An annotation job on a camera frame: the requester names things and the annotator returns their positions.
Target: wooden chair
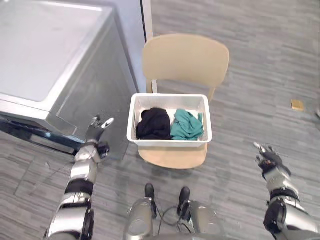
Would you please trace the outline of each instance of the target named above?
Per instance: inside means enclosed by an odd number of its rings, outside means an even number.
[[[147,92],[152,80],[178,80],[208,86],[209,102],[216,87],[225,79],[229,50],[222,43],[191,34],[161,35],[149,40],[143,49],[142,67]],[[149,163],[171,169],[190,169],[202,165],[208,144],[198,148],[139,147],[140,156]]]

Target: chair leg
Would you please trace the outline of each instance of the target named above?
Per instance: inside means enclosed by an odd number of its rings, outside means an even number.
[[[212,101],[212,99],[214,98],[214,93],[215,93],[216,88],[212,87],[210,88],[209,94],[208,94],[208,101],[209,103]]]
[[[147,79],[146,80],[146,92],[148,94],[152,94],[152,80]]]

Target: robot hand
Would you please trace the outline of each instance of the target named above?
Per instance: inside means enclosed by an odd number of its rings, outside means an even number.
[[[94,117],[90,122],[88,130],[85,135],[86,142],[87,143],[93,142],[98,144],[105,129],[109,127],[114,122],[114,120],[115,119],[112,117],[102,124],[100,116]]]
[[[284,166],[281,157],[274,151],[271,146],[266,149],[256,142],[254,143],[254,146],[259,150],[259,153],[263,157],[263,159],[261,159],[260,156],[257,155],[256,160],[259,167],[262,169],[262,176],[264,179],[266,179],[265,174],[269,173],[274,168],[281,168],[289,175],[289,177],[291,176],[291,171],[289,170],[289,168]]]

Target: floor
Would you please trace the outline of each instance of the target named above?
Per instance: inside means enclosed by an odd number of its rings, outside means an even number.
[[[303,206],[320,224],[320,1],[152,0],[154,34],[193,33],[230,50],[225,82],[210,103],[213,140],[204,164],[169,170],[145,163],[130,144],[123,160],[99,167],[94,191],[95,240],[119,240],[127,211],[152,182],[161,209],[175,205],[188,185],[193,199],[215,209],[217,234],[236,240],[271,240],[264,229],[268,192],[252,142],[282,156]],[[166,93],[204,92],[176,82]],[[303,101],[304,112],[291,109]],[[0,132],[0,238],[41,239],[56,209],[72,159]],[[157,231],[159,220],[154,223]],[[162,233],[176,229],[164,225]]]

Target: white plastic basket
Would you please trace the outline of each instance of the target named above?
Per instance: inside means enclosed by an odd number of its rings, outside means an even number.
[[[196,141],[188,140],[139,140],[136,127],[142,120],[141,113],[151,108],[165,109],[172,124],[177,109],[184,109],[196,118],[202,114],[203,136]],[[197,148],[212,140],[211,119],[208,98],[200,94],[155,94],[136,93],[131,98],[126,137],[130,142],[143,147]]]

